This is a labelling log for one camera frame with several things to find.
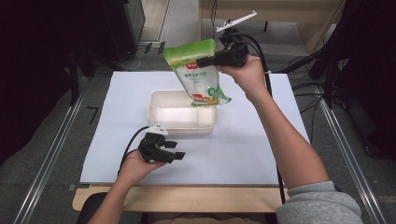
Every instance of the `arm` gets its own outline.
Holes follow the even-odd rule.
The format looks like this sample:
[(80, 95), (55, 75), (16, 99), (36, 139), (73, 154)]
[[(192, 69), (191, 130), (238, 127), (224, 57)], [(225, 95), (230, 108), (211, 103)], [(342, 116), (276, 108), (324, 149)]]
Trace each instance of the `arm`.
[(260, 58), (247, 56), (242, 68), (224, 66), (257, 110), (276, 164), (289, 189), (329, 180), (317, 152), (294, 129), (265, 87)]
[(121, 167), (120, 174), (89, 223), (119, 223), (123, 203), (129, 189), (151, 171), (164, 166), (161, 162), (147, 163), (140, 151), (131, 152)]

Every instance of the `forearm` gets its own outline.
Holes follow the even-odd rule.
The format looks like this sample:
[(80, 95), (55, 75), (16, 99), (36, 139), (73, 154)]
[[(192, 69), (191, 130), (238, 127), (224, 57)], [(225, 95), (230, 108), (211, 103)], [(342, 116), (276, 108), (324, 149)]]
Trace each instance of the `forearm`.
[(267, 133), (287, 188), (329, 180), (317, 152), (294, 129), (267, 90), (251, 100)]
[(119, 223), (128, 191), (127, 188), (116, 183), (110, 189), (89, 223)]

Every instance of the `table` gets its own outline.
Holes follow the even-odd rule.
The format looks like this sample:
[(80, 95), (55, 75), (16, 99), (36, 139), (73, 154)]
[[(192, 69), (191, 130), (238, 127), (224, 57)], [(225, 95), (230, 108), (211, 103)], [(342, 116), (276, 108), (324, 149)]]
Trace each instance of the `table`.
[[(152, 79), (158, 80), (158, 82), (154, 81), (153, 83), (151, 83), (151, 85), (154, 85), (155, 88), (159, 87), (157, 85), (165, 85), (168, 88), (177, 88), (180, 85), (173, 72), (147, 72), (147, 73), (115, 72), (110, 83), (110, 89), (108, 91), (107, 98), (105, 100), (104, 109), (102, 112), (102, 116), (98, 128), (96, 130), (95, 137), (96, 135), (100, 135), (101, 131), (105, 131), (107, 132), (107, 134), (113, 133), (109, 130), (111, 129), (111, 127), (109, 126), (106, 126), (105, 128), (101, 128), (101, 122), (106, 123), (106, 119), (104, 118), (106, 117), (107, 113), (110, 113), (111, 109), (109, 109), (109, 106), (112, 105), (112, 103), (117, 101), (122, 102), (122, 100), (120, 99), (122, 97), (114, 97), (115, 96), (114, 90), (122, 89), (122, 86), (124, 85), (127, 85), (127, 90), (129, 90), (128, 85), (130, 84), (125, 84), (125, 83), (128, 83), (126, 80), (132, 77), (135, 77), (134, 83), (132, 84), (134, 85), (133, 89), (135, 91), (149, 91), (150, 88), (149, 85), (142, 85), (140, 82), (145, 80), (152, 80)], [(307, 139), (304, 125), (301, 120), (300, 114), (298, 112), (297, 104), (295, 103), (295, 100), (292, 95), (288, 76), (286, 74), (271, 74), (270, 78), (271, 78), (271, 83), (273, 84), (274, 98), (277, 101), (279, 107), (284, 111), (285, 116), (291, 121), (294, 127), (305, 137), (305, 139)], [(233, 97), (233, 101), (229, 103), (229, 106), (240, 106), (240, 107), (244, 107), (244, 109), (247, 109), (246, 106), (242, 105), (244, 103), (242, 99), (246, 100), (244, 93), (242, 93), (239, 87), (237, 87), (237, 85), (233, 82), (233, 80), (229, 76), (220, 74), (220, 85), (222, 86), (225, 94), (229, 93), (229, 95), (231, 94), (230, 96)], [(139, 106), (137, 106), (137, 104), (133, 104), (133, 105), (137, 107), (135, 108), (136, 113), (132, 113), (136, 115), (136, 117), (133, 116), (134, 119), (140, 120), (139, 119), (140, 113), (143, 113), (144, 116), (147, 114), (147, 109), (143, 111)], [(226, 105), (218, 106), (218, 108), (223, 109), (220, 110), (219, 113), (220, 116), (221, 115), (224, 117), (227, 116), (227, 113), (224, 111), (224, 109), (227, 108), (225, 106)], [(112, 113), (117, 113), (117, 111), (116, 112), (113, 111), (111, 114), (113, 116), (116, 116), (117, 118), (120, 118), (122, 117), (121, 111), (125, 111), (125, 109), (120, 110), (118, 112), (119, 114), (112, 114)], [(263, 129), (260, 125), (260, 122), (257, 122), (257, 120), (255, 120), (257, 118), (256, 115), (246, 116), (246, 117), (247, 118), (244, 120), (244, 123), (249, 123), (249, 121), (252, 119), (254, 122), (256, 122), (256, 126), (260, 127), (258, 129), (259, 132), (263, 133)], [(128, 121), (124, 119), (122, 121), (123, 123), (128, 123)], [(229, 120), (226, 121), (227, 121), (227, 125), (233, 125), (233, 123), (230, 122)], [(222, 124), (221, 121), (218, 120), (218, 124), (217, 127), (215, 127), (215, 130), (216, 129), (222, 130), (223, 125), (224, 124)], [(257, 127), (250, 127), (250, 129), (256, 130)], [(209, 148), (213, 147), (217, 141), (221, 141), (221, 138), (219, 136), (221, 136), (221, 134), (215, 133), (215, 131), (212, 134), (208, 134), (205, 136), (205, 139), (208, 139), (209, 143), (211, 143), (208, 146)], [(106, 166), (107, 163), (111, 163), (110, 162), (111, 159), (110, 156), (107, 156), (106, 153), (104, 154), (104, 152), (101, 152), (98, 149), (99, 147), (108, 148), (108, 146), (103, 146), (103, 144), (105, 144), (106, 142), (100, 141), (100, 139), (102, 139), (103, 137), (98, 137), (98, 138), (95, 137), (92, 140), (92, 145), (90, 147), (89, 154), (87, 155), (87, 159), (84, 162), (84, 169), (81, 175), (81, 182), (92, 183), (92, 184), (88, 189), (77, 190), (75, 200), (73, 202), (73, 207), (76, 210), (81, 209), (83, 203), (91, 194), (95, 192), (108, 191), (109, 187), (111, 186), (111, 182), (114, 182), (115, 180), (116, 176), (114, 175), (114, 173), (116, 173), (118, 170), (117, 167), (119, 165), (119, 162), (117, 161), (118, 157), (115, 156), (114, 158), (116, 159), (116, 162), (109, 168), (111, 170), (111, 172), (108, 172), (110, 173), (110, 175), (108, 175), (107, 178), (103, 178), (104, 176), (106, 176), (105, 172), (107, 172), (108, 169), (107, 168), (103, 170), (99, 170), (99, 169)], [(193, 138), (189, 139), (190, 143), (191, 142), (194, 143), (197, 141), (199, 141), (199, 136), (194, 136)], [(257, 144), (262, 144), (263, 146), (266, 146), (264, 142), (258, 142)], [(271, 150), (269, 149), (269, 145), (266, 147), (266, 149), (262, 148), (261, 145), (259, 145), (259, 148), (261, 149), (261, 151), (259, 151), (260, 152), (259, 155), (260, 154), (263, 155), (264, 151), (271, 153)], [(123, 147), (121, 147), (119, 150), (120, 156), (122, 154), (122, 151), (123, 151)], [(201, 151), (196, 151), (196, 154), (194, 155), (197, 155), (198, 157), (199, 152), (201, 152), (201, 154), (207, 154), (207, 151), (201, 150)], [(268, 161), (269, 163), (273, 161), (273, 157), (265, 156), (265, 158), (266, 161)], [(251, 176), (251, 175), (245, 175), (246, 173), (248, 173), (247, 171), (245, 172), (238, 171), (238, 169), (244, 169), (245, 168), (244, 166), (246, 166), (247, 168), (249, 166), (248, 161), (241, 162), (244, 163), (245, 165), (241, 165), (237, 167), (237, 169), (233, 170), (235, 172), (235, 176), (237, 176), (238, 178), (232, 179), (229, 177), (222, 178), (224, 175), (225, 176), (232, 176), (232, 175), (226, 175), (227, 174), (226, 170), (221, 170), (221, 167), (213, 168), (213, 166), (211, 166), (210, 164), (210, 161), (205, 161), (205, 167), (209, 167), (209, 168), (212, 167), (211, 169), (216, 169), (216, 172), (214, 172), (213, 174), (215, 178), (205, 179), (203, 177), (203, 178), (198, 178), (196, 182), (191, 182), (189, 178), (184, 177), (183, 171), (185, 169), (183, 169), (183, 166), (188, 167), (191, 164), (191, 162), (200, 162), (200, 161), (194, 161), (194, 160), (189, 160), (189, 162), (187, 161), (183, 162), (183, 161), (179, 161), (179, 162), (174, 161), (174, 163), (172, 163), (171, 165), (156, 170), (156, 171), (162, 170), (162, 173), (160, 174), (167, 176), (167, 178), (165, 179), (171, 179), (171, 182), (167, 182), (167, 181), (162, 182), (163, 180), (159, 178), (158, 175), (153, 174), (156, 172), (154, 171), (153, 173), (148, 175), (144, 181), (139, 183), (138, 187), (132, 188), (127, 199), (125, 200), (125, 209), (131, 211), (157, 211), (157, 212), (158, 211), (275, 212), (276, 208), (281, 205), (279, 189), (276, 185), (277, 179), (276, 179), (275, 165), (271, 165), (270, 168), (267, 168), (268, 170), (264, 170), (263, 168), (257, 169), (255, 170), (255, 172), (251, 172), (254, 174), (254, 176)], [(179, 170), (180, 172), (177, 174), (178, 178), (175, 178), (172, 174), (168, 174), (173, 172), (165, 172), (166, 169), (164, 168), (167, 167), (169, 167), (169, 169), (173, 172), (177, 172)], [(227, 170), (232, 170), (233, 167), (230, 167), (229, 165), (226, 168)], [(197, 175), (193, 175), (193, 176), (199, 176), (199, 172), (201, 169), (196, 169), (196, 170), (198, 170), (198, 173)], [(264, 178), (263, 176), (268, 176), (269, 180), (263, 180), (263, 181), (260, 180), (259, 182), (255, 182), (255, 181), (252, 182), (252, 180), (255, 180), (257, 178)]]
[[(201, 19), (210, 19), (214, 0), (201, 0)], [(218, 0), (216, 18), (235, 20), (255, 10), (250, 21), (297, 22), (309, 54), (321, 45), (330, 26), (341, 17), (346, 0)]]

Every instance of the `plastic tray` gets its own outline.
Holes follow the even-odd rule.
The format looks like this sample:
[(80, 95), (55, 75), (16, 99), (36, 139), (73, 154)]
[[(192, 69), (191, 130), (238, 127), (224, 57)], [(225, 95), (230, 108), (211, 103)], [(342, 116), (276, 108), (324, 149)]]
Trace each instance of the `plastic tray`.
[(161, 124), (172, 133), (211, 133), (217, 119), (215, 105), (191, 106), (184, 90), (154, 91), (148, 106), (151, 125)]

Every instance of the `person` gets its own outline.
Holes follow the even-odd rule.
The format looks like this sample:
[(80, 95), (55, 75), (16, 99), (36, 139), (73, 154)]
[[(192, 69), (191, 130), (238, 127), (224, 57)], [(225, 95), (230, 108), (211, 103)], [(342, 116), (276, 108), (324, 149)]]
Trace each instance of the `person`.
[[(362, 223), (357, 203), (349, 195), (335, 190), (317, 152), (294, 129), (266, 89), (260, 58), (248, 55), (245, 66), (223, 66), (219, 70), (231, 76), (254, 105), (278, 170), (289, 189), (290, 198), (276, 210), (278, 223)], [(128, 155), (115, 184), (89, 223), (118, 223), (129, 189), (162, 166), (159, 162), (144, 162), (138, 150)], [(196, 218), (193, 223), (203, 223), (189, 215), (166, 218), (163, 214), (163, 220), (161, 216), (155, 215), (153, 223), (192, 223), (189, 218)], [(206, 223), (223, 223), (213, 219)], [(243, 216), (230, 220), (224, 223), (261, 223)]]

